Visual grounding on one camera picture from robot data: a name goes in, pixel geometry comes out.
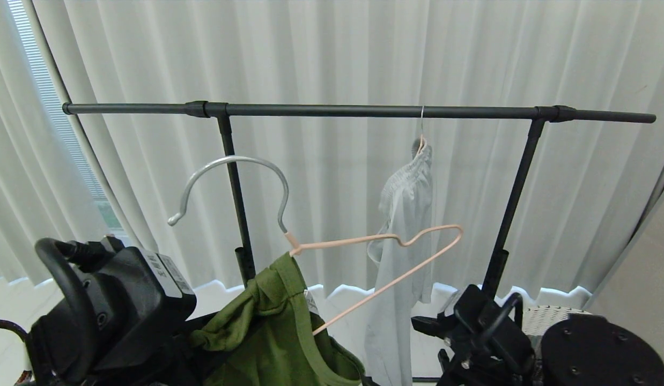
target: beige wall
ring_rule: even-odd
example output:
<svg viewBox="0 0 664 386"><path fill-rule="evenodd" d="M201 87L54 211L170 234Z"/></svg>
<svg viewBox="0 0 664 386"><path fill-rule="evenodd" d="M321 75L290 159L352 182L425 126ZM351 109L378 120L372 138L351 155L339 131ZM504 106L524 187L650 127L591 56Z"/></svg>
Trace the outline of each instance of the beige wall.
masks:
<svg viewBox="0 0 664 386"><path fill-rule="evenodd" d="M664 362L664 192L586 308L642 337Z"/></svg>

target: window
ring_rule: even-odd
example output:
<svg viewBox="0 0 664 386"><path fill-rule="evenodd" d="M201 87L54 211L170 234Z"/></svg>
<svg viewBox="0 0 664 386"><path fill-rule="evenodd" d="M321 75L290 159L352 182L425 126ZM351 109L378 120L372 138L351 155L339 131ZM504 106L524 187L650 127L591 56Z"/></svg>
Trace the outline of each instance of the window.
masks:
<svg viewBox="0 0 664 386"><path fill-rule="evenodd" d="M84 178L84 182L89 188L89 191L91 191L91 195L94 197L94 201L106 220L109 229L118 236L124 236L124 230L117 217L115 217L115 213L113 213L110 202L107 200L104 190L101 188L101 184L97 181L89 164L84 158L82 149L79 147L79 142L77 142L77 137L75 137L75 133L72 130L72 126L70 125L68 118L65 116L65 113L63 113L62 103L55 91L53 80L50 78L50 74L48 73L45 61L43 61L39 47L37 47L23 3L21 0L8 0L8 6L10 7L15 24L18 27L20 39L25 47L25 53L34 80L36 81L39 95L41 96L41 100L48 115L50 115L55 130L57 130L60 138L65 142L68 151L70 151L72 161L75 162L79 173L82 175L82 178Z"/></svg>

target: screw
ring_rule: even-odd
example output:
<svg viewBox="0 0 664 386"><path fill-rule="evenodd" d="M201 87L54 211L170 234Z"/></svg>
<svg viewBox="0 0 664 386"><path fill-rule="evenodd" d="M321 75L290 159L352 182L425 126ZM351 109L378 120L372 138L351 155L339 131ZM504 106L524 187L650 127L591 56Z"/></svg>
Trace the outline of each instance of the screw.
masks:
<svg viewBox="0 0 664 386"><path fill-rule="evenodd" d="M96 322L99 323L99 327L102 327L107 321L108 315L106 315L106 313L99 313L99 315L96 316Z"/></svg>

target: green garment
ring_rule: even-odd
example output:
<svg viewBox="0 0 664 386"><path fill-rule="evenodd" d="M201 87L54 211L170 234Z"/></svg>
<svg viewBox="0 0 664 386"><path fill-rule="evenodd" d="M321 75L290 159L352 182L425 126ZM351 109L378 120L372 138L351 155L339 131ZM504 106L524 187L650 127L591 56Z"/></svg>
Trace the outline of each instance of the green garment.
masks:
<svg viewBox="0 0 664 386"><path fill-rule="evenodd" d="M189 337L193 347L230 351L204 386L356 386L365 369L308 311L306 284L289 253L249 280L246 290Z"/></svg>

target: black clothing rack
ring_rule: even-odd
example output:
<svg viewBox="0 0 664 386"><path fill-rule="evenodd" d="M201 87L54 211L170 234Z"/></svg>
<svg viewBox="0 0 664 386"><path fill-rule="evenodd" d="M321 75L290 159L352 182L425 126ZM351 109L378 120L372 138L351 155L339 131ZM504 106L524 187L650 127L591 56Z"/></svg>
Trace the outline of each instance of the black clothing rack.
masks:
<svg viewBox="0 0 664 386"><path fill-rule="evenodd" d="M187 114L192 117L217 118L222 136L225 155L234 155L232 141L231 116L278 116L278 117L390 117L420 118L460 118L460 119L493 119L493 120L531 120L528 140L518 166L508 198L506 211L501 220L499 235L494 243L489 266L482 283L482 290L494 298L504 273L508 259L508 251L504 249L508 230L511 229L513 216L518 207L518 200L530 164L535 154L538 140L546 122L567 122L572 120L633 122L650 124L655 122L656 115L644 113L600 112L599 110L576 110L567 106L550 107L432 107L432 106L353 106L353 105L233 105L232 103L194 101L187 103L94 103L93 105L75 105L64 103L65 114ZM236 163L227 164L227 171L232 186L234 207L241 234L242 247L234 252L239 262L241 278L246 281L256 276L251 250L244 198L241 194L239 171Z"/></svg>

